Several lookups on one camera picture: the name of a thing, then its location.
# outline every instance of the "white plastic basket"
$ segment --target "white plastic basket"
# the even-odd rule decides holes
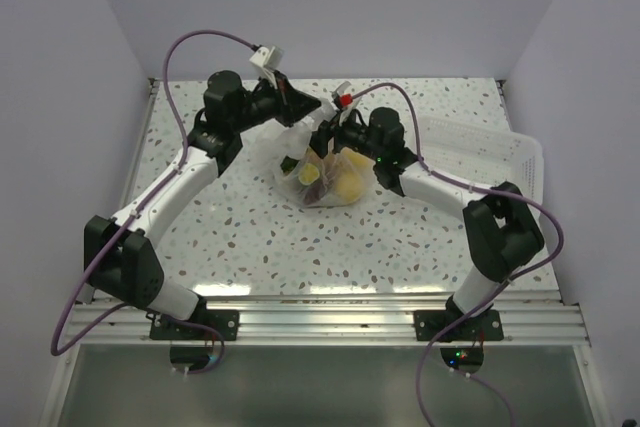
[[[542,203],[544,161],[536,139],[431,116],[418,118],[418,126],[430,167],[491,185],[508,180]],[[413,149],[413,128],[407,131],[407,146]]]

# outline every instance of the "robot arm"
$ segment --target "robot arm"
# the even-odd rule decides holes
[[[136,214],[127,231],[89,277],[89,283],[138,309],[175,319],[207,324],[204,299],[165,277],[155,249],[173,220],[204,187],[221,176],[242,148],[240,134],[270,119],[286,127],[321,107],[320,100],[295,90],[274,69],[278,51],[261,47],[252,63],[264,74],[249,92],[231,71],[213,74],[188,136],[185,163],[182,150],[166,171],[136,200],[110,219],[95,216],[84,231],[85,268],[115,232]],[[177,173],[164,183],[172,170]],[[153,199],[138,214],[137,205],[151,192]]]
[[[523,202],[499,195],[483,195],[464,189],[427,172],[417,155],[405,146],[404,127],[398,113],[380,107],[365,125],[357,110],[343,112],[320,124],[310,141],[316,154],[324,157],[349,147],[375,161],[374,172],[386,189],[437,205],[461,219],[465,225],[473,267],[462,286],[447,301],[443,325],[448,325],[477,307],[483,299],[524,266],[544,247],[538,225]],[[464,185],[472,182],[446,174]],[[521,194],[514,184],[476,187]],[[491,304],[478,310],[479,317]]]

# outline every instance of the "lemon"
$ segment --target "lemon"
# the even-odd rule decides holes
[[[320,178],[318,167],[313,164],[306,163],[298,172],[298,180],[302,185],[311,185]]]
[[[344,155],[345,159],[351,162],[356,169],[370,169],[373,166],[373,160],[349,148],[342,149],[340,153]]]
[[[342,172],[333,184],[333,192],[347,204],[351,204],[362,197],[366,186],[357,172]]]

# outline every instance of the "black bracket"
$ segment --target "black bracket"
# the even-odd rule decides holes
[[[416,340],[419,342],[431,340],[450,323],[451,318],[446,310],[416,310],[413,313],[413,326],[416,331]],[[478,340],[481,334],[484,334],[484,341],[504,340],[502,322],[497,310],[487,310],[478,317],[472,317],[442,336],[439,342],[456,340],[473,342]]]
[[[151,340],[211,340],[209,334],[200,329],[189,329],[177,325],[164,316],[148,314],[151,322],[149,338]],[[207,310],[199,322],[220,332],[225,342],[236,340],[240,325],[240,312],[237,310]]]

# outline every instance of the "white connector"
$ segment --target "white connector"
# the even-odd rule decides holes
[[[276,76],[274,71],[280,65],[284,51],[275,45],[270,47],[262,46],[251,56],[249,62],[258,72],[258,76],[267,79],[271,85],[277,89]]]

